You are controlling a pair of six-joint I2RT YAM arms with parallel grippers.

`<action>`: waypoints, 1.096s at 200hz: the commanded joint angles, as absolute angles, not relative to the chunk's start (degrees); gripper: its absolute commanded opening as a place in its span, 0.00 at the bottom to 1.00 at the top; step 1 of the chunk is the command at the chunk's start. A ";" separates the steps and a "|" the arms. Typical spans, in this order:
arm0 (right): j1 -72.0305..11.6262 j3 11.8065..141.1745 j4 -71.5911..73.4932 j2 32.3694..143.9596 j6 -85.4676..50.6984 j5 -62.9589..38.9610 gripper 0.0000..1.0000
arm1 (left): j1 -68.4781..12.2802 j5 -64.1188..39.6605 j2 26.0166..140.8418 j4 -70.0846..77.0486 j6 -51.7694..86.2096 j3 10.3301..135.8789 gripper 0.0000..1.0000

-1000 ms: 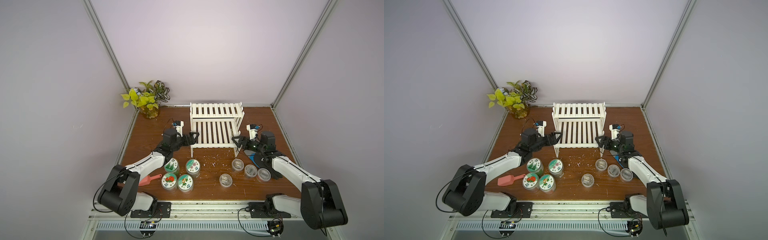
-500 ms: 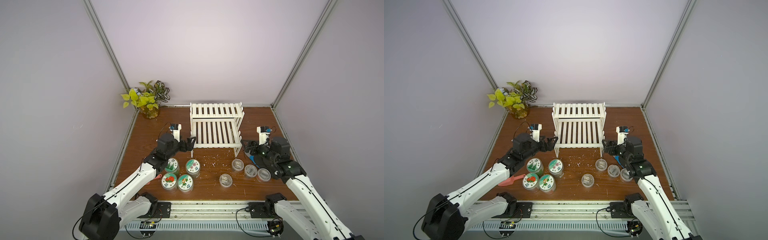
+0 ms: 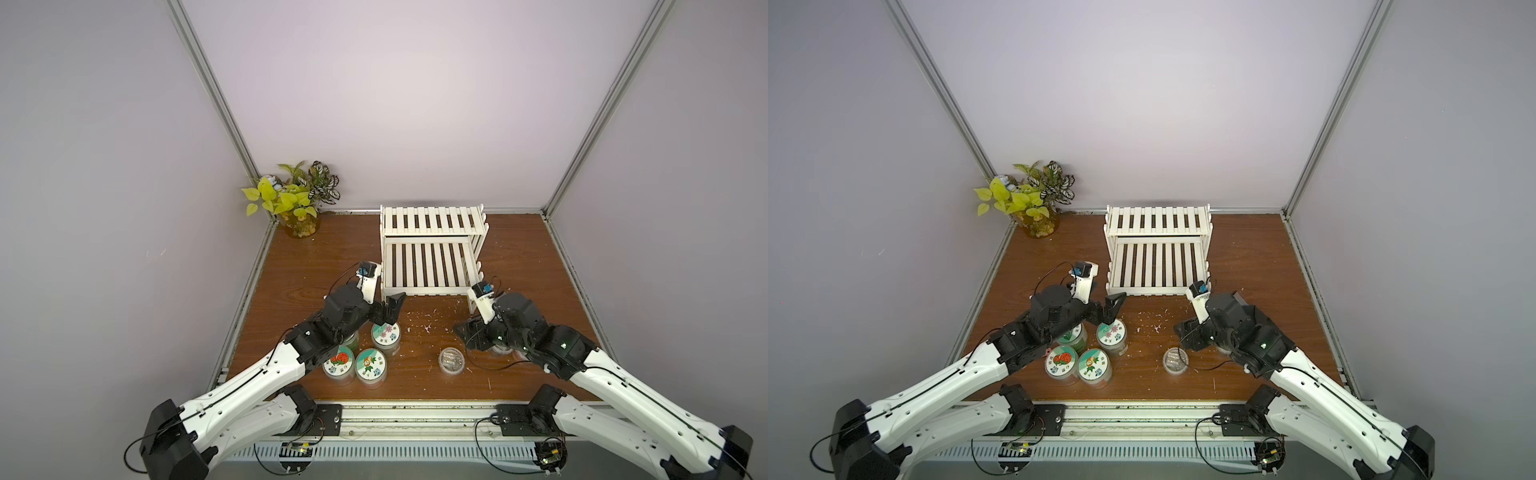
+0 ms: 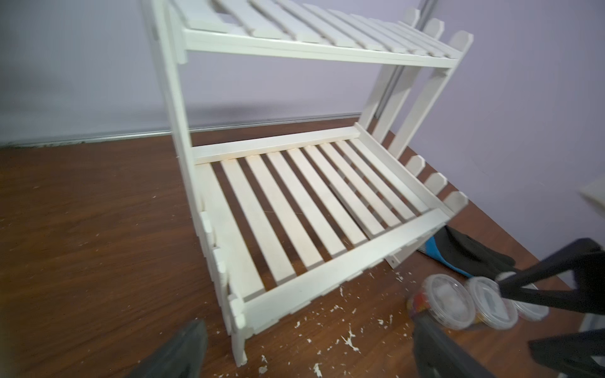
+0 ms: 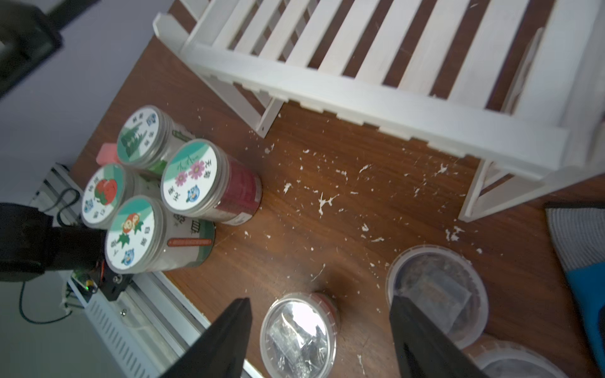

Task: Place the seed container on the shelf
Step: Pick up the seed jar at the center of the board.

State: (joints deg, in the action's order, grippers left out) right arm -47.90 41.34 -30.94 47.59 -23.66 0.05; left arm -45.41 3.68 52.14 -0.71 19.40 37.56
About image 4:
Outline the clear container red seeds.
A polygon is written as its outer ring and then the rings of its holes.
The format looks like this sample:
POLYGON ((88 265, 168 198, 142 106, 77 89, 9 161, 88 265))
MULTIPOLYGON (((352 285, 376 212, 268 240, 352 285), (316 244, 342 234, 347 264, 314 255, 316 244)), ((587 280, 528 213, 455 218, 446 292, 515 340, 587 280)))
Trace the clear container red seeds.
POLYGON ((476 317, 476 308, 463 284, 446 274, 425 278, 420 288, 406 301, 411 318, 428 316, 451 330, 468 328, 476 317))

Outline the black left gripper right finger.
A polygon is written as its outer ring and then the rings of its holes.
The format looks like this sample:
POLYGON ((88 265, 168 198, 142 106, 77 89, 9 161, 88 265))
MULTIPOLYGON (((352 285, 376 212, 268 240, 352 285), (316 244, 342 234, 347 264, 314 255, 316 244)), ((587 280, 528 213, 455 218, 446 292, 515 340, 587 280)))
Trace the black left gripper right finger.
POLYGON ((494 377, 428 316, 414 321, 414 360, 420 377, 494 377))

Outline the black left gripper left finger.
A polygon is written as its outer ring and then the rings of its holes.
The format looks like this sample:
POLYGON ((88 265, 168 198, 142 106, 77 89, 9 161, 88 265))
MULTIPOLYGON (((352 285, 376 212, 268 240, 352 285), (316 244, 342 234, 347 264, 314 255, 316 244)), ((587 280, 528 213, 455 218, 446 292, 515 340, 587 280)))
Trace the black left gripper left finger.
POLYGON ((205 322, 192 321, 140 362, 127 377, 200 377, 207 348, 205 322))

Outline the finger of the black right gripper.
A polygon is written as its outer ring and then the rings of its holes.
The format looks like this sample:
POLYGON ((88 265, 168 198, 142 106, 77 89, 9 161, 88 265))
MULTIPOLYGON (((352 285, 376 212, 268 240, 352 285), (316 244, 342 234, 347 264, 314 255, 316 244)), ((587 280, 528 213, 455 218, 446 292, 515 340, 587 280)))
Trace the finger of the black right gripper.
POLYGON ((528 346, 534 362, 568 377, 604 377, 594 359, 604 356, 604 329, 530 340, 528 346))
POLYGON ((604 247, 593 239, 576 239, 497 283, 505 299, 603 315, 604 247))

